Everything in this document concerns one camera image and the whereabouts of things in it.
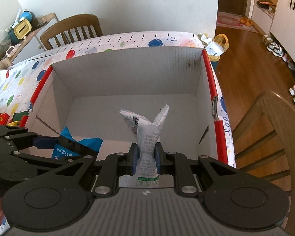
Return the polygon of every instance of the crumpled white wrapper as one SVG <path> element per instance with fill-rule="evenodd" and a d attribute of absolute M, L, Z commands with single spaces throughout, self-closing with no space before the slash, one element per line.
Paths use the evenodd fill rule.
<path fill-rule="evenodd" d="M 137 136 L 139 151 L 136 174 L 134 176 L 121 176 L 119 187 L 158 187 L 159 175 L 156 170 L 154 147 L 163 130 L 168 110 L 169 105 L 165 105 L 153 123 L 144 116 L 133 112 L 119 111 L 131 131 Z"/>

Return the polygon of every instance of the chair backrest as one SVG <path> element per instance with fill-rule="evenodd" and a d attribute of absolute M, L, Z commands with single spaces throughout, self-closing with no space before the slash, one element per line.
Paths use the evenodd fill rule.
<path fill-rule="evenodd" d="M 55 38 L 55 41 L 58 47 L 61 46 L 59 39 L 57 38 L 58 34 L 61 34 L 64 44 L 81 41 L 82 39 L 78 31 L 79 27 L 81 28 L 83 38 L 88 39 L 84 26 L 87 27 L 90 38 L 94 38 L 94 34 L 90 26 L 93 26 L 97 37 L 103 36 L 98 18 L 95 15 L 79 14 L 79 15 L 74 15 L 72 17 L 63 19 L 55 23 L 54 25 L 52 25 L 41 35 L 41 42 L 43 43 L 43 45 L 46 47 L 47 50 L 51 50 L 53 49 L 53 47 L 51 43 L 49 42 L 49 40 L 52 38 Z M 77 40 L 73 38 L 71 29 L 75 30 L 74 35 L 76 35 Z"/>
<path fill-rule="evenodd" d="M 289 170 L 279 171 L 262 178 L 272 182 L 288 175 L 291 176 L 292 190 L 287 191 L 288 195 L 291 196 L 291 202 L 285 230 L 290 235 L 295 236 L 295 108 L 289 104 L 287 100 L 271 90 L 262 92 L 233 130 L 233 140 L 236 142 L 241 136 L 247 133 L 251 126 L 262 115 L 268 118 L 274 130 L 239 152 L 235 158 L 239 159 L 246 156 L 277 135 L 282 143 L 283 149 L 240 169 L 248 172 L 260 166 L 264 166 L 284 154 L 286 155 Z"/>

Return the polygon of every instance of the patterned doormat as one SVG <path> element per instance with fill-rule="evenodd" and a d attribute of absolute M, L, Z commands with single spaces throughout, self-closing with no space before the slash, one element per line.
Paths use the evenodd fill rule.
<path fill-rule="evenodd" d="M 258 33 L 253 26 L 248 27 L 245 24 L 241 24 L 241 18 L 240 15 L 218 12 L 216 25 L 219 27 L 229 27 Z"/>

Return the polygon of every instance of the corrugated cardboard edge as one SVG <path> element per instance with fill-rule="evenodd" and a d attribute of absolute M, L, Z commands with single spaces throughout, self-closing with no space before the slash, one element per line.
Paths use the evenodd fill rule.
<path fill-rule="evenodd" d="M 206 50 L 202 51 L 202 56 L 205 62 L 205 70 L 208 76 L 208 85 L 210 89 L 211 101 L 213 101 L 214 97 L 218 95 L 217 95 L 216 85 L 214 81 L 214 75 L 212 72 L 212 66 L 211 66 L 211 62 L 210 62 L 210 59 L 208 58 L 208 53 Z M 215 128 L 215 135 L 216 135 L 217 158 L 220 162 L 228 164 L 223 121 L 215 121 L 214 128 Z"/>
<path fill-rule="evenodd" d="M 49 66 L 48 69 L 46 70 L 44 76 L 42 77 L 41 81 L 39 82 L 37 88 L 35 89 L 31 99 L 30 99 L 30 102 L 33 107 L 33 111 L 29 115 L 27 115 L 27 116 L 24 115 L 22 117 L 22 119 L 20 121 L 20 125 L 19 125 L 20 127 L 27 127 L 29 131 L 31 130 L 33 123 L 35 121 L 35 117 L 38 113 L 41 103 L 43 102 L 43 98 L 45 97 L 45 95 L 46 95 L 46 93 L 53 81 L 52 77 L 49 78 L 52 71 L 53 71 L 53 67 Z"/>

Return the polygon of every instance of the orange slippers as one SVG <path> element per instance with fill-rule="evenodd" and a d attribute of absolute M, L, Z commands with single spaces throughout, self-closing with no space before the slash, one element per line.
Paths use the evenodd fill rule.
<path fill-rule="evenodd" d="M 241 18 L 240 22 L 241 22 L 241 24 L 246 24 L 248 20 L 249 20 L 249 18 L 247 18 L 247 17 L 245 16 L 245 17 L 242 17 L 242 18 Z"/>
<path fill-rule="evenodd" d="M 251 19 L 249 19 L 249 20 L 246 22 L 245 25 L 248 26 L 248 27 L 251 27 L 251 26 L 254 25 L 254 22 L 253 22 Z"/>

